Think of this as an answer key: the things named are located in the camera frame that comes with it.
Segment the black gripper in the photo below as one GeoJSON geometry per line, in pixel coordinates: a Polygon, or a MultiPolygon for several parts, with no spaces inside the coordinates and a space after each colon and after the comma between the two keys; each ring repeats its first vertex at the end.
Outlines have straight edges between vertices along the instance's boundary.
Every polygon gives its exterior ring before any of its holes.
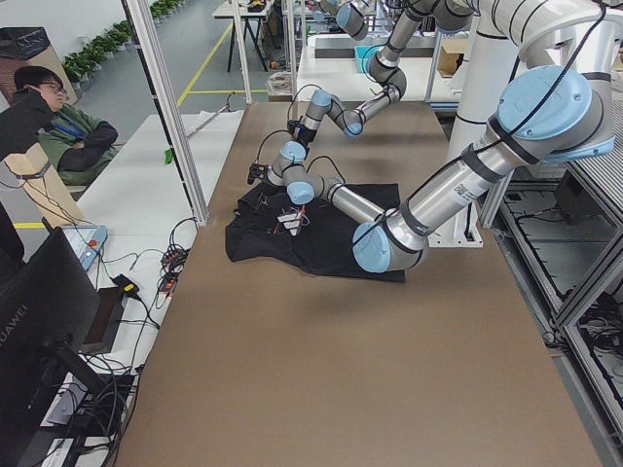
{"type": "Polygon", "coordinates": [[[305,119],[288,120],[287,131],[292,139],[301,144],[305,149],[308,149],[310,143],[314,140],[314,129],[309,126],[309,122],[305,119]]]}
{"type": "Polygon", "coordinates": [[[270,171],[271,166],[269,164],[253,162],[248,169],[247,184],[253,185],[256,181],[259,181],[271,185],[272,182],[269,180],[270,171]]]}

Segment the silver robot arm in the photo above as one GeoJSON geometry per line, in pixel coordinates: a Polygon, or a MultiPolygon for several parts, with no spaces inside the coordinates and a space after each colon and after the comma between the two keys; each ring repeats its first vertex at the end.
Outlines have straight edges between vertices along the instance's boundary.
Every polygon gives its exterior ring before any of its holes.
{"type": "Polygon", "coordinates": [[[437,68],[440,37],[468,30],[474,15],[464,1],[400,1],[385,36],[375,36],[364,1],[319,1],[319,10],[334,18],[347,57],[317,56],[315,38],[301,56],[295,100],[308,107],[289,113],[291,137],[309,145],[323,120],[331,120],[348,137],[385,108],[401,100],[453,102],[449,80],[437,68]]]}
{"type": "Polygon", "coordinates": [[[324,199],[355,220],[352,253],[362,269],[415,267],[434,231],[515,168],[613,149],[610,70],[621,38],[621,12],[599,1],[407,1],[367,66],[381,90],[352,110],[316,90],[275,160],[255,162],[248,178],[284,189],[297,205],[324,199]],[[479,18],[460,106],[475,110],[484,130],[397,208],[382,209],[341,178],[309,173],[309,144],[324,118],[355,137],[403,97],[399,59],[427,17],[446,34],[479,18]]]}

